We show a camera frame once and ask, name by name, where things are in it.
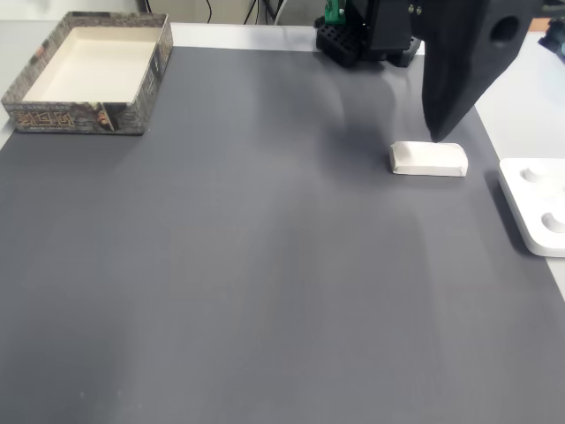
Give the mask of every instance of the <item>white foam block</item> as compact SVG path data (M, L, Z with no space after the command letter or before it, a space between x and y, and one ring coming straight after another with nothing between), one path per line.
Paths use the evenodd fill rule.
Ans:
M395 174L464 177L469 160L458 144L397 141L390 147L390 164Z

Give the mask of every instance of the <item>open box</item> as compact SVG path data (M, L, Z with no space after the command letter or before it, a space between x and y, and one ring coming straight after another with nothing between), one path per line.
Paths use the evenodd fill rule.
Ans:
M172 46L168 15L71 11L2 104L21 132L142 134Z

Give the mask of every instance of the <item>gray table surface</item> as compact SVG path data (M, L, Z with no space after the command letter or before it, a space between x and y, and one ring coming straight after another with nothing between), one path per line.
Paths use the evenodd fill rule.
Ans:
M0 151L0 422L563 423L565 309L473 110L394 176L422 60L174 48L142 137Z

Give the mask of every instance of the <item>green component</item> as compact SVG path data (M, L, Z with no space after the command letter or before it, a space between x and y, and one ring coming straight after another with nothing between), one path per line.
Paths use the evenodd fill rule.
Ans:
M324 18L328 25L343 25L345 24L345 13L340 13L343 10L340 7L339 0L326 0L326 10L324 12Z

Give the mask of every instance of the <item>white plastic holder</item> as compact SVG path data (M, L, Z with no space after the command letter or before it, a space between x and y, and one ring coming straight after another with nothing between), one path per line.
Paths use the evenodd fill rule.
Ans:
M528 249L565 257L565 159L504 159L499 180Z

